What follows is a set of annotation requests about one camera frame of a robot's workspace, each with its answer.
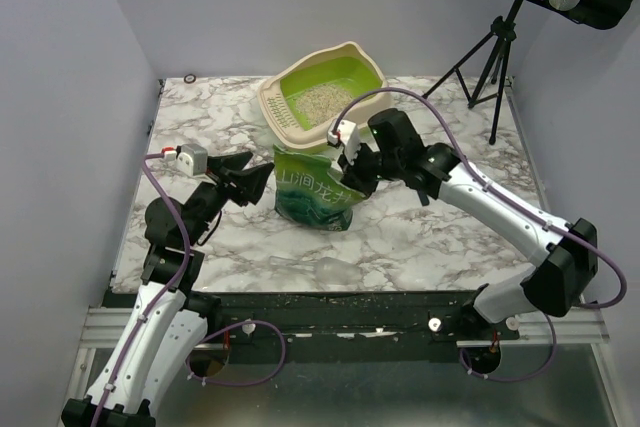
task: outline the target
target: marble table top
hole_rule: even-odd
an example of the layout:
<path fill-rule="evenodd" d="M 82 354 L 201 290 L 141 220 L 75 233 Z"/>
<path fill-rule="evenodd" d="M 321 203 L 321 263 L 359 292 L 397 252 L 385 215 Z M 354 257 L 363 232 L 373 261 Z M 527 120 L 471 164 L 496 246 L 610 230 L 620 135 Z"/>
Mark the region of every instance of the marble table top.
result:
<path fill-rule="evenodd" d="M 272 159 L 275 135 L 266 124 L 255 92 L 258 77 L 202 78 L 194 84 L 169 79 L 161 100 L 149 152 L 189 142 L 211 155 L 249 149 L 253 163 Z M 426 91 L 436 78 L 390 78 L 393 86 Z M 503 102 L 498 141 L 487 139 L 492 102 L 467 108 L 457 81 L 443 84 L 430 98 L 451 126 L 470 160 L 504 187 L 538 204 L 535 184 L 507 102 Z M 446 142 L 436 119 L 421 104 L 403 96 L 394 105 L 407 111 L 425 144 Z M 150 166 L 170 196 L 186 201 L 198 182 L 170 165 Z M 135 292 L 148 242 L 144 211 L 156 192 L 142 179 L 118 259 L 113 288 Z M 195 289 L 207 292 L 302 292 L 327 290 L 475 289 L 524 270 L 524 258 L 479 221 L 444 202 L 422 207 L 418 196 L 401 183 L 381 184 L 354 209 L 346 232 L 321 232 L 281 218 L 274 211 L 271 176 L 258 205 L 240 208 L 229 202 L 222 223 L 198 250 L 206 258 Z M 270 256 L 315 260 L 333 257 L 352 263 L 354 272 L 332 282 L 313 269 L 270 265 Z"/>

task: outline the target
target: purple cable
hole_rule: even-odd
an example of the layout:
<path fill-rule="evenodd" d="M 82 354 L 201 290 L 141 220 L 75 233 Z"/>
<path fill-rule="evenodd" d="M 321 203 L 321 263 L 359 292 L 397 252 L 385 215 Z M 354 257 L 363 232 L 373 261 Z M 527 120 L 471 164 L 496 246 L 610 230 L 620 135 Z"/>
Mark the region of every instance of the purple cable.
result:
<path fill-rule="evenodd" d="M 280 330 L 275 325 L 269 322 L 265 322 L 264 320 L 245 320 L 244 322 L 238 322 L 236 324 L 229 325 L 224 329 L 220 329 L 217 332 L 214 332 L 213 334 L 202 339 L 202 342 L 207 342 L 211 339 L 218 337 L 219 335 L 224 334 L 225 332 L 229 332 L 230 330 L 237 329 L 238 327 L 242 327 L 243 325 L 249 325 L 249 324 L 264 325 L 265 327 L 269 327 L 271 330 L 273 330 L 276 333 L 276 335 L 280 339 L 280 346 L 281 346 L 280 360 L 278 361 L 278 365 L 276 366 L 276 368 L 269 375 L 258 380 L 251 380 L 249 382 L 226 382 L 224 380 L 215 380 L 215 379 L 209 379 L 207 377 L 199 377 L 196 374 L 194 374 L 193 371 L 191 370 L 191 365 L 189 365 L 189 360 L 190 360 L 190 356 L 189 356 L 187 357 L 187 360 L 185 362 L 187 365 L 187 369 L 189 369 L 189 378 L 193 377 L 195 379 L 200 380 L 201 382 L 205 382 L 207 384 L 213 384 L 213 385 L 221 385 L 223 387 L 251 387 L 254 385 L 264 384 L 268 380 L 275 377 L 278 374 L 278 372 L 282 370 L 282 366 L 284 365 L 284 358 L 287 352 L 287 343 L 284 340 L 284 336 L 282 335 L 282 332 L 280 332 Z"/>
<path fill-rule="evenodd" d="M 531 372 L 530 374 L 522 375 L 520 377 L 510 377 L 510 378 L 489 377 L 486 374 L 481 374 L 479 372 L 474 371 L 471 368 L 470 363 L 467 364 L 467 361 L 465 360 L 465 357 L 468 357 L 467 351 L 465 349 L 460 349 L 460 363 L 464 367 L 464 370 L 467 371 L 467 374 L 477 377 L 479 379 L 490 380 L 491 382 L 500 382 L 503 384 L 523 382 L 525 380 L 533 379 L 534 377 L 537 377 L 540 374 L 544 374 L 549 369 L 549 367 L 551 367 L 551 364 L 556 358 L 556 353 L 558 352 L 558 338 L 556 336 L 556 329 L 553 327 L 553 322 L 551 322 L 551 319 L 547 314 L 543 314 L 543 315 L 547 319 L 547 322 L 549 322 L 549 329 L 551 330 L 551 353 L 549 354 L 547 361 L 544 364 L 542 364 L 542 367 L 540 367 L 538 370 L 536 370 L 535 372 Z"/>
<path fill-rule="evenodd" d="M 147 160 L 162 159 L 162 158 L 164 158 L 164 154 L 146 155 L 145 162 L 142 163 L 142 171 L 144 172 L 144 175 L 147 176 L 147 178 L 149 179 L 149 182 L 151 182 L 151 185 L 153 185 L 153 187 L 156 189 L 158 194 L 160 194 L 160 197 L 162 198 L 164 203 L 167 205 L 167 209 L 169 209 L 171 216 L 173 217 L 173 219 L 176 221 L 176 224 L 178 225 L 178 229 L 180 230 L 180 234 L 182 235 L 182 242 L 184 244 L 184 257 L 182 259 L 182 263 L 180 264 L 180 268 L 178 268 L 178 271 L 175 273 L 175 275 L 156 294 L 156 296 L 153 299 L 151 299 L 151 302 L 149 302 L 149 305 L 147 306 L 147 308 L 142 312 L 142 316 L 145 318 L 148 317 L 149 313 L 153 310 L 155 305 L 158 303 L 158 300 L 160 300 L 160 297 L 162 297 L 165 293 L 167 293 L 171 285 L 176 280 L 178 280 L 180 276 L 184 273 L 184 271 L 187 268 L 187 265 L 189 264 L 189 257 L 191 255 L 191 242 L 189 241 L 189 234 L 187 233 L 187 228 L 185 227 L 184 222 L 182 221 L 182 217 L 180 217 L 180 214 L 178 213 L 175 206 L 173 205 L 173 202 L 171 202 L 171 199 L 169 199 L 169 196 L 167 195 L 167 193 L 164 191 L 162 186 L 158 183 L 156 178 L 153 176 L 153 174 L 149 170 L 149 167 L 147 166 L 147 163 L 146 163 Z M 136 335 L 140 331 L 140 328 L 142 327 L 143 323 L 144 322 L 141 319 L 138 319 L 136 324 L 133 326 L 133 329 L 131 329 L 131 333 L 129 334 L 129 337 L 127 337 L 127 340 L 125 341 L 122 347 L 122 350 L 120 351 L 120 355 L 118 355 L 118 358 L 116 359 L 113 369 L 111 370 L 111 375 L 109 376 L 109 380 L 108 380 L 109 384 L 113 384 L 115 380 L 118 378 L 118 372 L 120 372 L 120 368 L 124 363 L 124 359 L 127 357 L 127 353 L 129 352 L 129 349 L 131 349 L 131 345 L 133 344 L 133 341 L 135 340 Z M 97 427 L 98 421 L 100 420 L 100 414 L 104 409 L 104 406 L 107 402 L 107 398 L 109 397 L 109 393 L 110 392 L 106 389 L 102 393 L 102 397 L 100 397 L 100 401 L 96 406 L 96 411 L 94 412 L 93 418 L 91 419 L 91 427 Z"/>
<path fill-rule="evenodd" d="M 455 137 L 453 136 L 453 132 L 451 131 L 451 129 L 449 128 L 449 126 L 445 122 L 445 120 L 442 117 L 442 115 L 440 114 L 440 112 L 438 112 L 438 110 L 431 104 L 431 102 L 429 102 L 427 99 L 422 98 L 420 95 L 416 94 L 415 92 L 411 92 L 410 90 L 407 90 L 407 89 L 400 89 L 400 88 L 397 88 L 397 87 L 382 87 L 382 88 L 379 88 L 379 89 L 370 90 L 369 92 L 365 92 L 361 96 L 356 97 L 355 99 L 353 99 L 349 103 L 349 105 L 347 105 L 344 108 L 344 110 L 340 113 L 340 115 L 338 115 L 338 118 L 336 119 L 336 122 L 334 124 L 333 133 L 334 134 L 337 133 L 338 125 L 340 125 L 340 121 L 342 119 L 344 119 L 344 117 L 347 114 L 347 112 L 349 112 L 349 110 L 351 110 L 351 108 L 354 105 L 356 105 L 358 102 L 366 99 L 370 95 L 379 94 L 381 92 L 397 92 L 399 94 L 404 94 L 404 95 L 408 95 L 409 97 L 413 97 L 414 99 L 416 99 L 416 100 L 420 101 L 421 103 L 423 103 L 431 111 L 431 113 L 433 115 L 435 115 L 436 119 L 438 119 L 438 122 L 440 122 L 440 125 L 442 125 L 442 128 L 444 129 L 445 133 L 447 134 L 447 137 L 449 137 L 449 141 L 451 142 L 451 145 L 453 146 L 454 150 L 458 154 L 458 157 L 460 157 L 460 161 L 462 162 L 462 164 L 465 166 L 465 168 L 467 169 L 469 174 L 471 174 L 471 177 L 473 177 L 476 180 L 476 182 L 478 182 L 483 188 L 486 188 L 486 190 L 491 192 L 494 196 L 496 196 L 503 203 L 505 203 L 506 205 L 508 205 L 512 209 L 514 209 L 516 212 L 521 213 L 522 215 L 524 215 L 525 217 L 528 217 L 529 219 L 533 220 L 537 224 L 540 224 L 542 226 L 546 226 L 546 222 L 542 218 L 538 217 L 534 213 L 529 212 L 527 209 L 521 207 L 517 202 L 514 202 L 509 197 L 505 196 L 501 192 L 499 192 L 496 189 L 494 189 L 492 186 L 487 185 L 487 183 L 484 181 L 484 179 L 482 177 L 480 177 L 480 174 L 478 174 L 471 167 L 471 165 L 469 164 L 469 160 L 467 159 L 467 157 L 462 152 L 462 149 L 460 148 L 460 145 L 458 144 L 458 142 L 456 141 Z M 627 279 L 625 278 L 624 273 L 622 272 L 622 269 L 620 269 L 620 267 L 618 267 L 618 265 L 613 261 L 613 259 L 611 257 L 609 257 L 607 254 L 602 252 L 597 247 L 594 247 L 593 245 L 591 245 L 589 242 L 581 239 L 580 237 L 578 237 L 578 236 L 576 236 L 576 235 L 574 235 L 574 234 L 572 234 L 570 232 L 562 230 L 561 228 L 556 227 L 555 225 L 550 225 L 549 226 L 549 230 L 551 232 L 555 233 L 555 234 L 561 235 L 561 236 L 563 236 L 563 237 L 575 242 L 576 244 L 580 245 L 581 247 L 584 247 L 585 249 L 587 249 L 589 252 L 592 252 L 596 256 L 600 257 L 602 260 L 604 260 L 611 267 L 611 269 L 614 271 L 614 273 L 618 276 L 618 279 L 620 280 L 620 291 L 618 292 L 618 295 L 616 295 L 613 299 L 611 299 L 611 300 L 609 300 L 607 302 L 600 303 L 600 304 L 579 304 L 579 307 L 582 307 L 583 309 L 604 309 L 604 308 L 607 308 L 607 307 L 612 307 L 614 305 L 617 305 L 622 301 L 622 299 L 624 299 L 624 296 L 627 294 Z"/>

